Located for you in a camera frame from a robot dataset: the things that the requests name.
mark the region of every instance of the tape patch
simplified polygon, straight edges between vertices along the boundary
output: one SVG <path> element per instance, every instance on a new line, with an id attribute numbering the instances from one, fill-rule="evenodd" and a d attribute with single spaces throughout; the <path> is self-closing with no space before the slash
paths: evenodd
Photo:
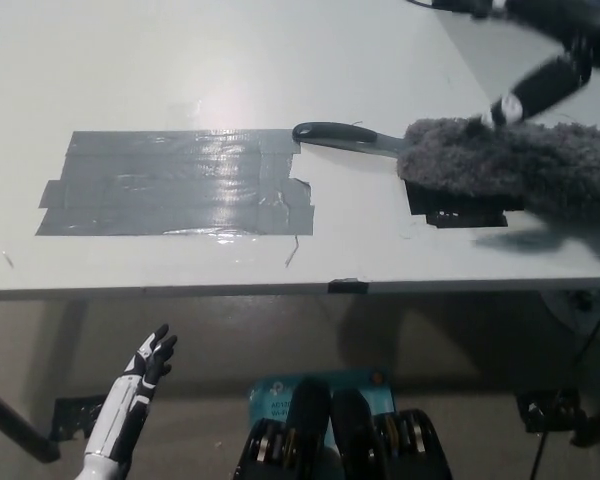
<path id="1" fill-rule="evenodd" d="M 74 132 L 37 235 L 312 235 L 290 130 Z"/>

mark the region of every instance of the floor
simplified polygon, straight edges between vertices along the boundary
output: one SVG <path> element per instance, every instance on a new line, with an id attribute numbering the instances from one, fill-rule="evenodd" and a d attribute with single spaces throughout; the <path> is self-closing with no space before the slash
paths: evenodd
<path id="1" fill-rule="evenodd" d="M 0 303 L 0 395 L 48 428 L 54 398 L 106 392 L 162 322 L 180 341 L 131 479 L 229 479 L 248 386 L 273 373 L 389 367 L 398 407 L 429 414 L 458 480 L 528 478 L 538 438 L 512 392 L 576 382 L 600 408 L 600 341 L 571 372 L 583 340 L 536 293 Z M 0 480 L 72 479 L 84 447 L 43 466 L 0 435 Z M 552 435 L 538 478 L 600 480 L 600 445 Z"/>

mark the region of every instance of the robotic hand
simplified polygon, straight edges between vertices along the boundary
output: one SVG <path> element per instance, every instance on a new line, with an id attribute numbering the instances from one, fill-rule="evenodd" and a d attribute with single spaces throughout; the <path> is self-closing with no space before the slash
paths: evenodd
<path id="1" fill-rule="evenodd" d="M 171 371 L 176 336 L 163 340 L 163 325 L 147 338 L 119 376 L 102 406 L 76 480 L 124 480 L 158 381 Z"/>
<path id="2" fill-rule="evenodd" d="M 465 0 L 476 19 L 513 21 L 560 42 L 564 53 L 525 76 L 470 122 L 469 133 L 523 122 L 585 87 L 600 70 L 600 0 Z"/>

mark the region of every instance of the duct tape strip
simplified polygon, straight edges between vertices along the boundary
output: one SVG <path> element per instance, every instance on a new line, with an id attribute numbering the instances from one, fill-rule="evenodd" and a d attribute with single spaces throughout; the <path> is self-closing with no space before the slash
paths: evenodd
<path id="1" fill-rule="evenodd" d="M 75 132 L 38 235 L 312 235 L 289 130 Z"/>

